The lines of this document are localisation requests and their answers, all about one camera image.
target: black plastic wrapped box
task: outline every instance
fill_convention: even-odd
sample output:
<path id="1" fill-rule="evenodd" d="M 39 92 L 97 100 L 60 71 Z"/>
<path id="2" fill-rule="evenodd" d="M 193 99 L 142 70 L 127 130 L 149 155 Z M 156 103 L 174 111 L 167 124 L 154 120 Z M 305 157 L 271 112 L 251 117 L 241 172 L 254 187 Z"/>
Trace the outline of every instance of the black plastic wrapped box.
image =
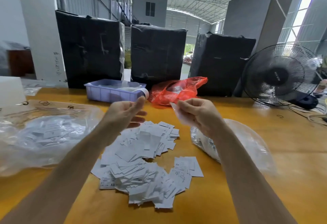
<path id="1" fill-rule="evenodd" d="M 207 77 L 199 96 L 232 96 L 256 39 L 198 34 L 188 77 Z"/>
<path id="2" fill-rule="evenodd" d="M 179 80 L 183 64 L 186 30 L 173 30 L 153 25 L 131 26 L 131 78 L 154 84 Z"/>
<path id="3" fill-rule="evenodd" d="M 56 11 L 69 88 L 101 79 L 121 80 L 125 27 L 115 20 Z"/>

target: blue plastic tray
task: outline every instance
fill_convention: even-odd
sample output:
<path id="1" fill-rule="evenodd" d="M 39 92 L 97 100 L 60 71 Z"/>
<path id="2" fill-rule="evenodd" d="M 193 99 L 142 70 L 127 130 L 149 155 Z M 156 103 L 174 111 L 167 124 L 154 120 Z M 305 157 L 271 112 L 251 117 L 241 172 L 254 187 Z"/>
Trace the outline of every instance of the blue plastic tray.
<path id="1" fill-rule="evenodd" d="M 96 100 L 102 102 L 113 103 L 117 101 L 132 101 L 135 102 L 140 96 L 144 96 L 142 91 L 128 92 L 124 90 L 118 90 L 106 86 L 121 87 L 122 81 L 120 80 L 98 80 L 85 84 L 87 98 L 89 100 Z M 137 82 L 128 82 L 128 87 L 135 87 L 139 85 Z M 146 87 L 146 84 L 140 84 L 142 88 Z"/>

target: fan grille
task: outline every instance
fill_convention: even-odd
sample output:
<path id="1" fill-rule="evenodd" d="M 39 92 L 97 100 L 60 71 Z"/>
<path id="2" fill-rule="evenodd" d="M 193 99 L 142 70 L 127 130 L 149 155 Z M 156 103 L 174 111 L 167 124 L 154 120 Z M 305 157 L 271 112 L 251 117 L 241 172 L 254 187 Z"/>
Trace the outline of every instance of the fan grille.
<path id="1" fill-rule="evenodd" d="M 269 106 L 289 105 L 297 92 L 311 94 L 316 68 L 315 55 L 306 48 L 277 44 L 255 53 L 241 77 L 245 93 L 255 101 Z"/>

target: pile of paper labels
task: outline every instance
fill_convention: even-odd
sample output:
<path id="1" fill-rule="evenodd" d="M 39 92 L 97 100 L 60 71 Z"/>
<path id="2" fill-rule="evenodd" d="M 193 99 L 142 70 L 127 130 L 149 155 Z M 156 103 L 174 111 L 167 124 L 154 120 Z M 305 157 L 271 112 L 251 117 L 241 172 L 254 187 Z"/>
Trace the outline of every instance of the pile of paper labels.
<path id="1" fill-rule="evenodd" d="M 117 189 L 129 194 L 129 203 L 152 201 L 156 208 L 172 208 L 175 195 L 190 187 L 192 177 L 203 177 L 196 157 L 175 157 L 168 174 L 155 158 L 173 150 L 179 130 L 168 123 L 151 121 L 124 130 L 108 146 L 91 173 L 100 178 L 100 189 Z"/>

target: person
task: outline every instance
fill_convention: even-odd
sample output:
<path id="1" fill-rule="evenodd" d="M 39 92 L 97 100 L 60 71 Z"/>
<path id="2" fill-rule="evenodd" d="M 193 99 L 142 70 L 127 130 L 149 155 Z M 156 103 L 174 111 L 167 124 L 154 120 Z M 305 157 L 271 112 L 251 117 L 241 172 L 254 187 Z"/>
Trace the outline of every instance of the person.
<path id="1" fill-rule="evenodd" d="M 145 121 L 144 103 L 144 97 L 135 103 L 113 103 L 95 129 L 0 224 L 63 223 L 101 151 L 125 128 Z M 214 141 L 241 224 L 297 223 L 212 102 L 192 98 L 179 101 L 178 106 L 185 118 Z"/>

